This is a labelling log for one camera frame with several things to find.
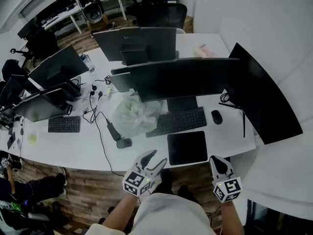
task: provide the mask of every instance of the desk leg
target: desk leg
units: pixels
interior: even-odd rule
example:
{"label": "desk leg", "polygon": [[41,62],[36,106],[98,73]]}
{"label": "desk leg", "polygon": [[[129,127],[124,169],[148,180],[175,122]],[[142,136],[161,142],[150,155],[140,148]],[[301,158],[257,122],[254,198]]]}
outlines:
{"label": "desk leg", "polygon": [[121,7],[121,11],[122,11],[122,14],[123,14],[123,18],[124,20],[126,21],[127,20],[127,17],[125,15],[125,11],[124,11],[124,7],[123,7],[123,4],[122,4],[122,1],[121,0],[118,0],[118,3],[119,3],[119,6]]}
{"label": "desk leg", "polygon": [[76,29],[78,30],[78,32],[80,34],[83,34],[82,31],[80,30],[78,24],[76,23],[75,19],[73,18],[73,16],[70,16],[70,18],[72,19],[73,24],[75,25]]}

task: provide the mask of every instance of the black pants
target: black pants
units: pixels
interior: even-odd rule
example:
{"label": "black pants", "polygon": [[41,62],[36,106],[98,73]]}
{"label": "black pants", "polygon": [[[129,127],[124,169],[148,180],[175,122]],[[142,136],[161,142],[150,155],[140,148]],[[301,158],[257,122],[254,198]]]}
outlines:
{"label": "black pants", "polygon": [[[172,184],[164,182],[164,181],[156,187],[156,189],[152,192],[152,194],[153,193],[165,193],[165,194],[174,195],[174,193],[172,192]],[[184,199],[188,199],[192,202],[199,204],[199,202],[195,199],[195,197],[188,191],[186,186],[182,186],[178,190],[177,196],[182,197]]]}
{"label": "black pants", "polygon": [[19,200],[26,201],[28,206],[42,200],[60,196],[64,189],[65,177],[58,174],[56,177],[44,177],[39,180],[31,180],[28,184],[15,182],[16,196]]}

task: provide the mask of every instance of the plastic bag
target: plastic bag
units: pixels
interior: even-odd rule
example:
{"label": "plastic bag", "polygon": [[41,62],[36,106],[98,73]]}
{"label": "plastic bag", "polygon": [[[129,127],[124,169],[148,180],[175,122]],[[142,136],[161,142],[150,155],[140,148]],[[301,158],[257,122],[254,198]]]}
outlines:
{"label": "plastic bag", "polygon": [[156,129],[161,113],[159,101],[142,103],[138,94],[126,95],[112,115],[112,123],[122,137],[132,138]]}

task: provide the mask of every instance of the monitor stand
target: monitor stand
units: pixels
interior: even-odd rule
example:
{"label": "monitor stand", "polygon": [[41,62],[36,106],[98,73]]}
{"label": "monitor stand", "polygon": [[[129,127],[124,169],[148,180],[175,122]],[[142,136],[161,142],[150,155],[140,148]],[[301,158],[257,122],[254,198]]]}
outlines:
{"label": "monitor stand", "polygon": [[195,96],[176,97],[167,100],[167,108],[171,113],[194,110],[197,107],[197,98]]}

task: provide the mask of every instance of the black keyboard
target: black keyboard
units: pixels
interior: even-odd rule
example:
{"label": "black keyboard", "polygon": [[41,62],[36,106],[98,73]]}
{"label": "black keyboard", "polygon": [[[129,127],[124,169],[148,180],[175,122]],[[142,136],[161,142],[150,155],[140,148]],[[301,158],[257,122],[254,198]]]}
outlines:
{"label": "black keyboard", "polygon": [[49,119],[48,132],[71,133],[80,131],[80,117],[58,117]]}
{"label": "black keyboard", "polygon": [[160,115],[156,129],[147,132],[146,137],[151,138],[204,126],[206,126],[206,120],[202,107],[190,111],[168,113]]}

